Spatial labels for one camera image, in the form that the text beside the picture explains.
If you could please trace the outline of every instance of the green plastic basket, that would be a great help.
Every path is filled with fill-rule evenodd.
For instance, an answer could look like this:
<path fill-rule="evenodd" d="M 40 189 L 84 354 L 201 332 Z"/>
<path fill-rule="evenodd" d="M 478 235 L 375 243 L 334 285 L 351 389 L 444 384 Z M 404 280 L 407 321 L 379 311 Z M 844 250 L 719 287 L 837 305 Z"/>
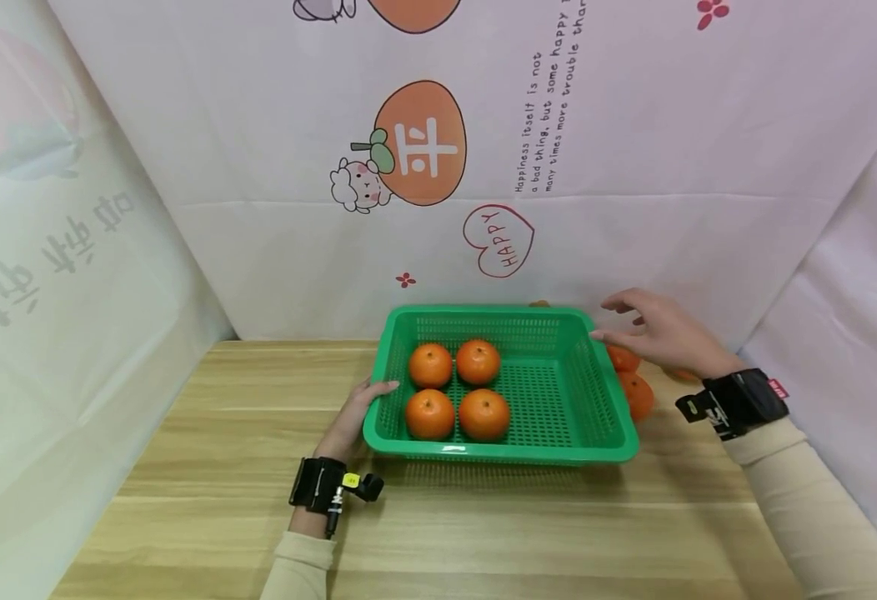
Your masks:
<path fill-rule="evenodd" d="M 388 315 L 373 380 L 397 380 L 365 417 L 365 442 L 377 453 L 409 458 L 539 465 L 621 463 L 639 452 L 613 364 L 589 338 L 589 315 L 572 308 L 498 305 L 411 305 Z M 459 430 L 447 440 L 408 435 L 405 405 L 418 389 L 408 358 L 421 343 L 437 342 L 455 356 L 463 343 L 483 339 L 502 355 L 489 387 L 509 403 L 512 422 L 501 442 L 473 442 Z M 471 387 L 453 377 L 444 388 L 458 410 Z"/>

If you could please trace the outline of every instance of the black wristband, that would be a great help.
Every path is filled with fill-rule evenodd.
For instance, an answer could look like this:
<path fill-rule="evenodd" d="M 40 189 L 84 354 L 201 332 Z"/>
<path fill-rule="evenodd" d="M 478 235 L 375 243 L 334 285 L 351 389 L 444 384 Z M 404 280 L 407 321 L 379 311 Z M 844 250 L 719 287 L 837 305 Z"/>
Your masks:
<path fill-rule="evenodd" d="M 325 456 L 302 459 L 288 504 L 304 506 L 311 513 L 328 512 L 345 473 L 348 469 L 342 461 Z"/>
<path fill-rule="evenodd" d="M 689 423 L 708 418 L 723 442 L 789 414 L 781 393 L 759 368 L 704 379 L 702 384 L 705 390 L 679 398 L 676 407 Z"/>

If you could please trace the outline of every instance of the beige sleeve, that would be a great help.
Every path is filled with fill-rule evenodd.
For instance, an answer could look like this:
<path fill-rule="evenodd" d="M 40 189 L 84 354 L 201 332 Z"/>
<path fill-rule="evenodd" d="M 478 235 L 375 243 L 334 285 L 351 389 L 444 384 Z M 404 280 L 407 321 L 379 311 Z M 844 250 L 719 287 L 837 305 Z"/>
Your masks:
<path fill-rule="evenodd" d="M 724 447 L 806 598 L 877 599 L 877 532 L 790 419 Z"/>
<path fill-rule="evenodd" d="M 326 600 L 325 579 L 335 542 L 287 531 L 275 548 L 275 562 L 261 600 Z"/>

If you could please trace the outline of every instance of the wooden table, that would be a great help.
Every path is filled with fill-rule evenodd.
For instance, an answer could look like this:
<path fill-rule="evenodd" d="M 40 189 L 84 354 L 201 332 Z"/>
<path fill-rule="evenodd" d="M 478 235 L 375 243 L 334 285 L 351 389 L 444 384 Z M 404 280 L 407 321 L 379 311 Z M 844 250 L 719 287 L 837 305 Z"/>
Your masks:
<path fill-rule="evenodd" d="M 212 348 L 53 598 L 258 598 L 298 460 L 374 354 L 370 342 Z M 797 598 L 741 472 L 708 423 L 672 406 L 695 387 L 640 372 L 658 403 L 621 467 L 371 462 L 387 485 L 348 506 L 331 598 Z"/>

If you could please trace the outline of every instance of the red flower print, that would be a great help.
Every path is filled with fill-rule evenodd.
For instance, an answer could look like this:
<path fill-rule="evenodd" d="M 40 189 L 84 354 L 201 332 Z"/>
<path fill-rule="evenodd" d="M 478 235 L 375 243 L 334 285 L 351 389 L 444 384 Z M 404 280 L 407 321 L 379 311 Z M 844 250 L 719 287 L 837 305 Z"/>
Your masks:
<path fill-rule="evenodd" d="M 403 272 L 401 276 L 396 277 L 395 280 L 396 282 L 401 283 L 403 288 L 407 288 L 409 285 L 414 285 L 415 283 L 417 283 L 414 279 L 412 279 L 412 276 L 409 276 L 407 272 Z"/>
<path fill-rule="evenodd" d="M 699 31 L 702 31 L 712 22 L 712 17 L 722 18 L 729 14 L 729 6 L 724 0 L 700 0 L 699 13 L 704 13 L 699 20 Z"/>

